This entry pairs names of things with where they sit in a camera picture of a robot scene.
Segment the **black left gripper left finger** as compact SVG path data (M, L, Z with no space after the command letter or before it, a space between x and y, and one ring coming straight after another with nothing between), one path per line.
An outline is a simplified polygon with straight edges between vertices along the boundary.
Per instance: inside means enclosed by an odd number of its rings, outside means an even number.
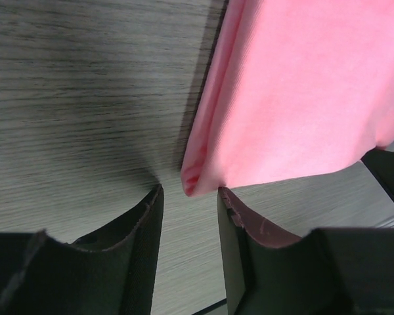
M0 314L150 314L163 214L157 185L73 243L0 232Z

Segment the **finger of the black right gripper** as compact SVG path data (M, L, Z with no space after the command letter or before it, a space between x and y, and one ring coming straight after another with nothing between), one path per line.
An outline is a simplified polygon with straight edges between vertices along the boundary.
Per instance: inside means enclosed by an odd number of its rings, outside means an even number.
M373 149L361 161L394 203L394 152Z

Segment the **pink t-shirt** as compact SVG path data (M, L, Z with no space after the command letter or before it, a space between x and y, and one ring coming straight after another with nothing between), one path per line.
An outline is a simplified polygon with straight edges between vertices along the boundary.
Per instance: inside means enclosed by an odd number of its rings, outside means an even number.
M394 1L230 1L181 168L199 196L394 141Z

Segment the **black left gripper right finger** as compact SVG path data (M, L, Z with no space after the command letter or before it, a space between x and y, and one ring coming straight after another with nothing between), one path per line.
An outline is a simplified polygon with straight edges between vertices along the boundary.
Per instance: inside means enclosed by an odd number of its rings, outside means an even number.
M394 228L316 228L299 237L220 188L229 314L394 314Z

